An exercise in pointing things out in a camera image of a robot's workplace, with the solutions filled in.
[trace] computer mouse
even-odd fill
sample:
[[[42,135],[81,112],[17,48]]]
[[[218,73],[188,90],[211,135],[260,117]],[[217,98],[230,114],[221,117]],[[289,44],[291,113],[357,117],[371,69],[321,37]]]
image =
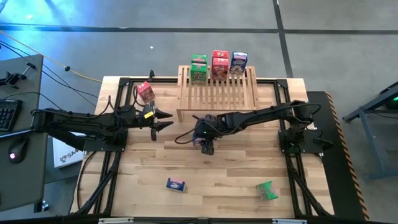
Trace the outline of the computer mouse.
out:
[[[18,164],[25,159],[29,138],[23,136],[14,140],[8,149],[8,159],[12,164]]]

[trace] black desk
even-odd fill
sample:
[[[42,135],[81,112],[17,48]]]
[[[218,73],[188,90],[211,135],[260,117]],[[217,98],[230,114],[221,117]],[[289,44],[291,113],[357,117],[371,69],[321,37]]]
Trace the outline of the black desk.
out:
[[[0,61],[0,77],[5,77],[6,71],[22,73],[27,67],[26,60],[37,68],[28,71],[26,80],[19,80],[16,83],[18,90],[9,86],[0,86],[0,98],[28,91],[40,92],[43,64],[41,55]],[[39,95],[28,93],[10,97],[10,99],[24,101],[12,131],[30,128],[32,123],[30,111],[38,108]],[[11,164],[7,155],[8,147],[15,137],[0,139],[0,211],[36,203],[43,198],[47,134],[30,133],[28,135],[30,140],[27,154],[19,164]]]

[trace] wooden table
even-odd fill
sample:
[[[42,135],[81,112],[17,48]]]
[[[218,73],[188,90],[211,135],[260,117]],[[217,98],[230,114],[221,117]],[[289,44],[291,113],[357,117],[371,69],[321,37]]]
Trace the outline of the wooden table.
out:
[[[108,95],[113,100],[116,97],[119,78],[104,77],[96,113],[104,109]],[[287,81],[292,100],[308,100],[303,79],[288,78]],[[279,122],[257,124],[234,136],[225,136],[217,140],[213,156],[202,154],[192,145],[174,143],[174,139],[192,129],[196,121],[187,118],[179,123],[175,110],[177,85],[151,83],[156,105],[173,114],[169,120],[174,124],[157,135],[157,142],[150,140],[147,128],[129,130],[126,151],[119,166],[112,216],[294,217],[285,158],[280,153],[277,140]],[[272,85],[258,84],[258,93],[260,108],[276,104]],[[97,153],[83,173],[80,187],[82,204],[98,185],[103,157],[104,153]],[[303,164],[309,189],[324,208],[333,213],[321,160],[317,156],[303,154]],[[186,192],[167,190],[165,183],[168,177],[184,180]],[[273,181],[279,198],[264,202],[259,199],[255,186],[269,180]],[[102,205],[107,199],[108,187],[104,192]],[[302,193],[300,190],[297,193],[304,212]],[[71,212],[76,208],[74,200]]]

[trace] blue cereal box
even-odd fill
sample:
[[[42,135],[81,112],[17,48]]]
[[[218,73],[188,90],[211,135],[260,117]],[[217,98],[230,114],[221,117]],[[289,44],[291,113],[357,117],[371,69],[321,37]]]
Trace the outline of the blue cereal box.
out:
[[[231,60],[231,68],[229,69],[229,73],[231,75],[243,75],[247,63],[248,63],[248,53],[233,52]]]
[[[166,188],[168,188],[170,190],[176,190],[178,192],[184,192],[185,182],[182,180],[175,179],[175,178],[169,178],[167,180]]]

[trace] concrete floor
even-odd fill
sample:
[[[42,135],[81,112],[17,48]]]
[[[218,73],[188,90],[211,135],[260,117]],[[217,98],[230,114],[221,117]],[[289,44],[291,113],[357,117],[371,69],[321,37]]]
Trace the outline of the concrete floor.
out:
[[[395,0],[279,0],[285,29],[398,29]],[[26,19],[32,14],[33,19]],[[272,0],[9,0],[0,22],[96,27],[209,27],[276,29]],[[213,49],[249,52],[260,77],[286,77],[278,34],[87,33],[7,31],[11,36],[90,77],[105,75],[176,75],[193,53]],[[286,35],[295,78],[307,90],[326,90],[339,116],[367,102],[397,81],[398,35]],[[21,45],[0,35],[11,45]],[[0,60],[16,57],[0,50]],[[98,94],[100,84],[83,80],[48,60],[71,86]],[[42,93],[65,110],[94,112],[74,92],[47,77]],[[65,100],[65,95],[73,100]],[[52,106],[45,99],[40,107]],[[371,220],[398,222],[398,177],[364,183],[374,160],[359,121],[341,121]],[[67,214],[76,179],[48,184],[52,208],[32,214],[32,206],[0,213],[0,220]]]

